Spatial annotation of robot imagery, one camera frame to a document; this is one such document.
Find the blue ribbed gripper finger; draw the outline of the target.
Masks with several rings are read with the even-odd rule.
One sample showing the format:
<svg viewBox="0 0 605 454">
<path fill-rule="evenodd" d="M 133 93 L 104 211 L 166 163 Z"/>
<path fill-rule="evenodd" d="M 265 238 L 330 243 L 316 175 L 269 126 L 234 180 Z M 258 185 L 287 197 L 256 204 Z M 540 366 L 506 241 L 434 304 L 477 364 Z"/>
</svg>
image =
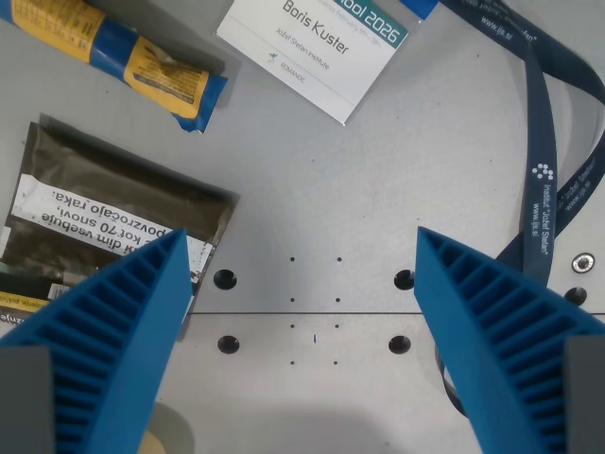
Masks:
<svg viewBox="0 0 605 454">
<path fill-rule="evenodd" d="M 123 256 L 13 327 L 50 355 L 60 453 L 135 453 L 192 297 L 184 229 Z"/>
<path fill-rule="evenodd" d="M 521 272 L 419 228 L 414 294 L 485 453 L 564 453 L 563 347 L 593 315 Z"/>
</svg>

